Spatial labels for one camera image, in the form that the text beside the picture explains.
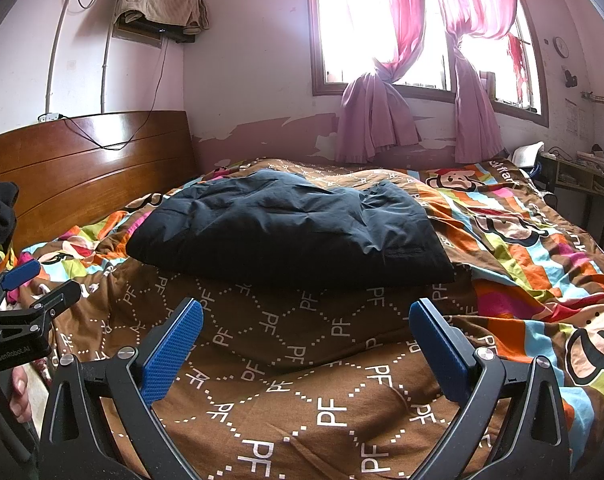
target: finger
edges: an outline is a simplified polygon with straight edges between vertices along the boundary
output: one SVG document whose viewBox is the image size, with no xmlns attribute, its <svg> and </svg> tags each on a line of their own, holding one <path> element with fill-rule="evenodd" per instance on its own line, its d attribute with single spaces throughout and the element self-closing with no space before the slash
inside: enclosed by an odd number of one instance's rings
<svg viewBox="0 0 604 480">
<path fill-rule="evenodd" d="M 10 400 L 10 410 L 13 412 L 13 415 L 19 417 L 19 415 L 21 415 L 22 413 L 24 413 L 24 408 L 26 406 L 23 406 L 22 404 L 20 404 L 18 402 L 17 399 L 13 398 Z"/>
<path fill-rule="evenodd" d="M 24 367 L 16 366 L 12 373 L 13 389 L 20 395 L 24 395 L 26 386 L 28 385 L 28 375 Z"/>
<path fill-rule="evenodd" d="M 16 392 L 13 392 L 10 402 L 18 404 L 21 406 L 21 411 L 24 411 L 28 406 L 28 392 L 24 393 L 24 395 L 18 395 Z"/>
<path fill-rule="evenodd" d="M 30 422 L 33 418 L 33 412 L 31 410 L 30 404 L 26 407 L 24 412 L 18 416 L 18 423 L 24 424 L 25 422 Z"/>
</svg>

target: screw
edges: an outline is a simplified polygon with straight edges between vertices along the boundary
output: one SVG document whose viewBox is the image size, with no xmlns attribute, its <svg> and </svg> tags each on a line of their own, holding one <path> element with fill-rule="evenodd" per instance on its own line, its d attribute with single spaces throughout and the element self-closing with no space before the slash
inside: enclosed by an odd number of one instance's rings
<svg viewBox="0 0 604 480">
<path fill-rule="evenodd" d="M 73 354 L 64 354 L 62 357 L 60 357 L 60 364 L 62 366 L 68 366 L 74 361 L 74 359 L 75 356 Z"/>
<path fill-rule="evenodd" d="M 551 366 L 551 362 L 544 356 L 538 356 L 536 358 L 536 364 L 542 368 L 548 368 Z"/>
<path fill-rule="evenodd" d="M 493 359 L 495 357 L 495 353 L 493 353 L 493 350 L 491 350 L 490 348 L 478 348 L 477 349 L 477 355 L 479 356 L 480 359 L 484 359 L 485 361 L 490 361 L 491 359 Z"/>
<path fill-rule="evenodd" d="M 135 349 L 132 346 L 125 346 L 124 348 L 120 348 L 119 352 L 117 352 L 117 357 L 120 359 L 130 359 L 135 354 Z"/>
</svg>

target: towel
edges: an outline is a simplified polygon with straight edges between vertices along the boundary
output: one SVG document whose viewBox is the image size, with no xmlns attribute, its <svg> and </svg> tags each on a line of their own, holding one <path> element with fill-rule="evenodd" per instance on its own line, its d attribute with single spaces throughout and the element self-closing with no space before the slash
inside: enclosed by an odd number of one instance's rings
<svg viewBox="0 0 604 480">
<path fill-rule="evenodd" d="M 122 14 L 127 23 L 144 17 L 150 22 L 181 25 L 184 34 L 209 28 L 204 0 L 117 0 L 113 21 Z"/>
</svg>

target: white paper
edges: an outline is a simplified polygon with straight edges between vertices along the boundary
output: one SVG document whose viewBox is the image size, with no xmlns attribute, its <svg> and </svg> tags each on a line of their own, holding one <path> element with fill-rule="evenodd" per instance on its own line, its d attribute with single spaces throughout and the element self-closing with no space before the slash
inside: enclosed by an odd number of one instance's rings
<svg viewBox="0 0 604 480">
<path fill-rule="evenodd" d="M 587 124 L 586 111 L 581 108 L 578 109 L 578 122 L 580 125 L 580 139 L 589 140 L 589 125 Z"/>
<path fill-rule="evenodd" d="M 518 168 L 532 168 L 540 150 L 544 150 L 544 142 L 541 141 L 530 146 L 522 146 L 513 152 L 512 162 Z"/>
<path fill-rule="evenodd" d="M 578 114 L 578 105 L 569 99 L 565 99 L 566 103 L 566 135 L 568 139 L 577 137 L 580 131 L 580 117 Z"/>
</svg>

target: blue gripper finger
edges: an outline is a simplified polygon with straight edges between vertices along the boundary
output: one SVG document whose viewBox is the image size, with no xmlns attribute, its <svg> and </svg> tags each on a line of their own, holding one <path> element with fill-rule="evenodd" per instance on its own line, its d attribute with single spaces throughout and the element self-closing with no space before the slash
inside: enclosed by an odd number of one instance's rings
<svg viewBox="0 0 604 480">
<path fill-rule="evenodd" d="M 140 346 L 138 359 L 142 359 L 140 393 L 147 406 L 166 396 L 203 324 L 202 306 L 192 298 L 186 298 L 162 326 L 152 329 L 146 336 Z M 154 330 L 161 337 L 159 341 L 153 334 Z M 146 356 L 144 347 L 147 343 L 152 344 L 153 348 Z"/>
<path fill-rule="evenodd" d="M 21 264 L 12 270 L 9 270 L 4 274 L 2 278 L 2 289 L 13 290 L 18 288 L 19 285 L 23 285 L 28 280 L 32 280 L 39 274 L 39 262 L 37 260 L 29 260 L 25 264 Z"/>
<path fill-rule="evenodd" d="M 474 347 L 460 329 L 449 326 L 434 304 L 416 301 L 409 310 L 409 326 L 448 400 L 466 404 L 474 385 Z"/>
</svg>

